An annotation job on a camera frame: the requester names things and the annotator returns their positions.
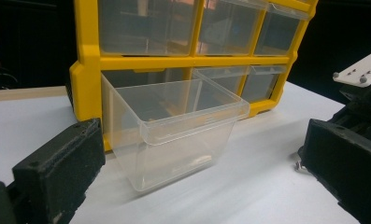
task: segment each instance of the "white metal plate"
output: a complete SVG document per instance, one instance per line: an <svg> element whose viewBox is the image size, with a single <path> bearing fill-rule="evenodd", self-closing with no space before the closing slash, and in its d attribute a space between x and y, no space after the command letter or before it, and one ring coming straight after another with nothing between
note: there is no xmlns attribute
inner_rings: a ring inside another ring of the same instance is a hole
<svg viewBox="0 0 371 224"><path fill-rule="evenodd" d="M340 73L334 73L334 81L358 87L371 85L371 54Z"/></svg>

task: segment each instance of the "white tabletop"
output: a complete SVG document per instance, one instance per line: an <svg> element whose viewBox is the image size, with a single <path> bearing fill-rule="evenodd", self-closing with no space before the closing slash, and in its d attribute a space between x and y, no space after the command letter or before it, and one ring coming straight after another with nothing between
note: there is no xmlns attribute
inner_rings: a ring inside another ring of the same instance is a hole
<svg viewBox="0 0 371 224"><path fill-rule="evenodd" d="M239 121L218 163L146 195L112 153L71 223L358 223L312 175L294 171L308 120L343 105L287 83L279 105ZM0 101L0 180L76 122L66 96Z"/></svg>

